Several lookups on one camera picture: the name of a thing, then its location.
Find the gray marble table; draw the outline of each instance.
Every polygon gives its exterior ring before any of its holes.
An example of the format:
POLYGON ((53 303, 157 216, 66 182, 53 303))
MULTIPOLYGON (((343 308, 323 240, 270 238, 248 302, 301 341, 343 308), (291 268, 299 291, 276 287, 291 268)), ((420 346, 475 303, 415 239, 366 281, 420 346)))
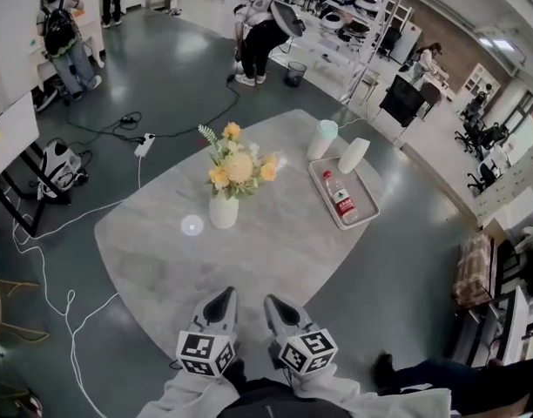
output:
MULTIPOLYGON (((268 336, 265 295, 304 305, 367 227, 338 229, 309 176, 306 150, 316 122, 295 110, 243 131, 261 153, 277 152, 287 163, 275 182, 240 201, 231 229, 218 230, 208 219, 207 149, 155 178, 97 223, 96 239, 111 280, 137 322, 170 357, 196 303, 230 285, 240 296, 244 350, 263 341, 268 336), (200 235, 181 231, 188 214, 204 220, 200 235)), ((326 156, 339 156, 346 145, 337 138, 326 156)), ((378 199, 379 175, 365 160, 358 171, 378 199)))

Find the black pants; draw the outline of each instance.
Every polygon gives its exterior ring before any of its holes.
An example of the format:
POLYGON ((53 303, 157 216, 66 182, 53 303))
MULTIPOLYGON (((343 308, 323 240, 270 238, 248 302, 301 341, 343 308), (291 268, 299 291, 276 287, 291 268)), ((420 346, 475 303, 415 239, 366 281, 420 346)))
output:
POLYGON ((385 394, 394 389, 432 384, 448 388, 452 408, 462 415, 472 415, 514 404, 530 394, 526 411, 533 411, 533 360, 505 367, 472 368, 453 361, 427 360, 396 371, 388 380, 385 394))
MULTIPOLYGON (((104 14, 102 15, 102 20, 104 24, 110 24, 110 5, 111 0, 102 0, 102 11, 104 12, 104 14)), ((121 0, 113 0, 113 5, 113 19, 116 22, 119 22, 119 18, 121 17, 121 0)))
POLYGON ((289 38, 274 20, 254 26, 241 46, 241 64, 247 77, 254 78, 255 69, 258 76, 265 76, 268 53, 289 38))

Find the floor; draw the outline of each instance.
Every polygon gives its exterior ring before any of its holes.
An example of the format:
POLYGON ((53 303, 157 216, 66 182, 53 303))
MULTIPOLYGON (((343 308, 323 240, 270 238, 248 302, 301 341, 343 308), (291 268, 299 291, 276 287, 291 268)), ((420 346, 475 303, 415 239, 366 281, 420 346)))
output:
MULTIPOLYGON (((181 18, 220 35, 222 0, 179 0, 179 7, 182 9, 181 18)), ((274 49, 271 59, 283 66, 292 60, 305 64, 305 79, 329 96, 340 99, 342 75, 320 56, 316 57, 301 48, 298 42, 274 49)), ((365 85, 360 85, 350 101, 350 109, 368 119, 376 130, 398 148, 408 144, 423 160, 423 164, 434 170, 441 181, 448 185, 449 189, 445 192, 454 192, 455 198, 461 200, 467 211, 473 212, 475 197, 467 187, 468 182, 471 182, 468 173, 476 174, 479 162, 474 156, 465 153, 463 145, 454 140, 455 131, 463 131, 463 128, 462 121, 451 110, 450 103, 442 101, 425 119, 417 118, 406 131, 385 111, 379 110, 379 103, 385 97, 386 89, 394 81, 399 68, 400 65, 395 61, 375 56, 370 71, 379 73, 379 85, 365 104, 361 104, 361 101, 368 89, 365 85)))
MULTIPOLYGON (((174 133, 207 121, 233 101, 234 95, 225 87, 232 66, 231 41, 183 19, 146 10, 128 14, 121 27, 104 35, 103 83, 69 109, 57 103, 42 113, 40 145, 55 137, 67 142, 94 138, 68 125, 67 119, 101 128, 127 112, 141 111, 141 124, 128 135, 174 133)), ((234 84, 240 101, 213 123, 214 128, 227 121, 248 126, 295 108, 341 124, 357 117, 308 82, 288 89, 283 84, 284 69, 277 64, 270 64, 269 70, 259 88, 234 84)), ((399 367, 443 350, 454 317, 449 292, 458 244, 471 231, 449 200, 371 125, 358 121, 343 128, 341 136, 347 141, 356 137, 371 141, 366 158, 386 185, 381 215, 307 309, 338 342, 340 373, 369 390, 373 385, 368 367, 382 349, 395 354, 399 367)), ((204 146, 195 132, 157 139, 142 161, 142 184, 204 146)), ((87 166, 89 181, 71 193, 71 206, 47 209, 40 233, 124 199, 138 188, 134 145, 102 136, 89 146, 73 148, 77 152, 89 148, 93 153, 87 166)), ((20 163, 10 171, 27 189, 31 176, 20 163)), ((25 204, 21 211, 31 212, 31 208, 25 204)), ((68 291, 76 291, 70 314, 73 327, 115 293, 93 232, 106 212, 87 215, 37 242, 44 249, 50 300, 63 309, 68 291)), ((1 206, 0 227, 0 278, 41 282, 39 253, 17 252, 10 216, 1 206)), ((64 320, 44 303, 42 289, 23 288, 4 299, 3 317, 51 332, 38 345, 0 332, 0 352, 40 396, 44 416, 97 416, 75 381, 64 320)), ((77 336, 77 354, 84 388, 108 417, 135 416, 146 402, 161 396, 163 383, 175 375, 168 358, 120 298, 87 322, 77 336)), ((252 377, 265 373, 253 358, 248 366, 252 377)))

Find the plastic bottle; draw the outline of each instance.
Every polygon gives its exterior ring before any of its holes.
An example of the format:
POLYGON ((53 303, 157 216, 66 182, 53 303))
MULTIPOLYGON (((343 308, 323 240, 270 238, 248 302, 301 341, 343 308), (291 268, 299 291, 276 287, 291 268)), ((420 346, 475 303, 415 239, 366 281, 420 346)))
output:
POLYGON ((330 171, 324 172, 322 176, 325 179, 328 196, 332 199, 342 223, 345 225, 355 223, 360 216, 344 185, 338 179, 333 178, 333 174, 330 171))

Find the gray floor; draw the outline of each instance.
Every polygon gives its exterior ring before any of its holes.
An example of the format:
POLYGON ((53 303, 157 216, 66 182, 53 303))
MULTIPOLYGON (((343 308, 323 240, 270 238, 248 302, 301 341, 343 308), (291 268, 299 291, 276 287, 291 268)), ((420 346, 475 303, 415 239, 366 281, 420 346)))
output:
MULTIPOLYGON (((121 27, 105 33, 105 48, 102 85, 69 110, 54 104, 45 111, 39 118, 39 144, 54 137, 69 142, 92 138, 67 125, 67 116, 100 128, 137 110, 144 119, 136 133, 173 133, 207 121, 233 100, 224 86, 233 44, 195 25, 154 12, 133 12, 121 27)), ((279 66, 271 64, 270 71, 260 88, 234 84, 241 99, 213 127, 219 129, 228 120, 248 126, 294 108, 339 122, 355 118, 307 82, 288 89, 279 66)), ((367 367, 381 349, 393 352, 398 365, 442 351, 453 319, 449 291, 457 245, 469 230, 448 200, 367 123, 349 125, 341 135, 348 141, 356 136, 371 141, 367 159, 385 180, 386 190, 380 217, 314 296, 308 310, 340 345, 342 373, 364 381, 365 389, 370 389, 367 367)), ((157 139, 142 162, 143 184, 203 146, 195 132, 157 139)), ((40 233, 137 189, 134 145, 102 137, 90 148, 94 159, 88 166, 88 184, 72 193, 71 206, 47 209, 40 233)), ((12 174, 20 179, 23 167, 13 165, 12 174)), ((28 187, 28 177, 23 182, 28 187)), ((22 206, 22 212, 28 211, 27 205, 22 206)), ((105 212, 87 216, 39 242, 46 258, 50 299, 64 308, 67 291, 77 291, 71 308, 74 327, 115 292, 93 233, 105 212)), ((10 222, 0 207, 0 278, 41 280, 40 255, 18 254, 10 222)), ((44 416, 96 416, 75 382, 64 321, 45 305, 42 291, 24 289, 5 299, 3 315, 9 322, 51 331, 49 340, 35 346, 0 332, 0 351, 41 397, 44 416)), ((140 329, 121 299, 115 299, 79 333, 78 359, 86 391, 108 417, 136 415, 144 403, 161 395, 163 383, 174 375, 168 358, 140 329)), ((258 366, 251 364, 249 369, 259 374, 258 366)))

